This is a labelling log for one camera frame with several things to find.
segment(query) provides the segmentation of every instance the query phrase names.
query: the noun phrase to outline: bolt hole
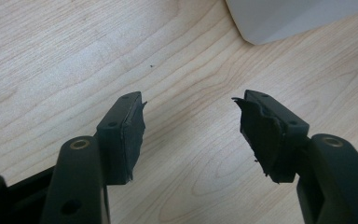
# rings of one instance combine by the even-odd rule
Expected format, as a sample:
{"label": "bolt hole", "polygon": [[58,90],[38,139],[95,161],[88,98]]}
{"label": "bolt hole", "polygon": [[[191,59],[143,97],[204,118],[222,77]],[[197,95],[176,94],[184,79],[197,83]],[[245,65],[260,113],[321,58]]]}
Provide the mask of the bolt hole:
{"label": "bolt hole", "polygon": [[324,142],[327,145],[331,146],[331,147],[342,147],[342,146],[344,146],[344,144],[342,144],[342,142],[337,140],[336,138],[324,137],[322,140],[324,140]]}
{"label": "bolt hole", "polygon": [[75,142],[73,142],[70,146],[71,149],[82,149],[87,147],[90,144],[89,141],[85,140],[85,139],[80,139],[77,140]]}
{"label": "bolt hole", "polygon": [[109,127],[115,127],[117,125],[117,122],[110,122],[107,124]]}
{"label": "bolt hole", "polygon": [[80,209],[80,207],[81,207],[81,201],[76,199],[70,200],[62,206],[61,212],[64,215],[72,215],[76,213]]}

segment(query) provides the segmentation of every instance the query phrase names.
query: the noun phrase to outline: wooden table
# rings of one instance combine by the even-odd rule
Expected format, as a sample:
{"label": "wooden table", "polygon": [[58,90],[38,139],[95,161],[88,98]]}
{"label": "wooden table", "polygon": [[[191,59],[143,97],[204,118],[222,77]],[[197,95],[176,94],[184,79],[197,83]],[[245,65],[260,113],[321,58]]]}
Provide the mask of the wooden table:
{"label": "wooden table", "polygon": [[0,1],[0,175],[9,185],[93,134],[141,91],[134,180],[109,187],[113,223],[303,223],[296,183],[254,162],[230,100],[272,95],[358,149],[358,15],[263,46],[224,0]]}

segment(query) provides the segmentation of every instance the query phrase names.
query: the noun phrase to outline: white object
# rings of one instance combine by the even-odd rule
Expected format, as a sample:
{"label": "white object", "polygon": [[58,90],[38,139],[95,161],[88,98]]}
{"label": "white object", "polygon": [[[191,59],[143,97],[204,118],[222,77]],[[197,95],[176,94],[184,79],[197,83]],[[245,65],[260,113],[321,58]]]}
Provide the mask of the white object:
{"label": "white object", "polygon": [[226,0],[242,37],[260,45],[358,12],[358,0]]}

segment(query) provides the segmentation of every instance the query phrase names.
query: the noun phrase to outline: white plastic container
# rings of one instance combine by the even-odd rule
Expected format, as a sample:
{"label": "white plastic container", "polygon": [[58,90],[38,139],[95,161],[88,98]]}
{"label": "white plastic container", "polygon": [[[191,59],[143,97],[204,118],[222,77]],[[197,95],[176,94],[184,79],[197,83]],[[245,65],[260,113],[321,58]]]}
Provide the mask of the white plastic container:
{"label": "white plastic container", "polygon": [[242,37],[260,45],[358,12],[358,0],[226,0]]}

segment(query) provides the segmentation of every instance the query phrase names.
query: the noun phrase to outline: light wood grain surface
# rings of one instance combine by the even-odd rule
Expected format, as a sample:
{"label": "light wood grain surface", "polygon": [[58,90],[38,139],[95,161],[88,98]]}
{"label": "light wood grain surface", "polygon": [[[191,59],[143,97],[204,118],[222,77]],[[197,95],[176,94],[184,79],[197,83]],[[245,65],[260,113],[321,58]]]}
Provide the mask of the light wood grain surface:
{"label": "light wood grain surface", "polygon": [[296,183],[265,178],[230,97],[263,91],[358,149],[358,14],[263,46],[224,0],[0,0],[0,175],[9,185],[93,134],[141,91],[134,180],[109,187],[113,223],[303,223]]}

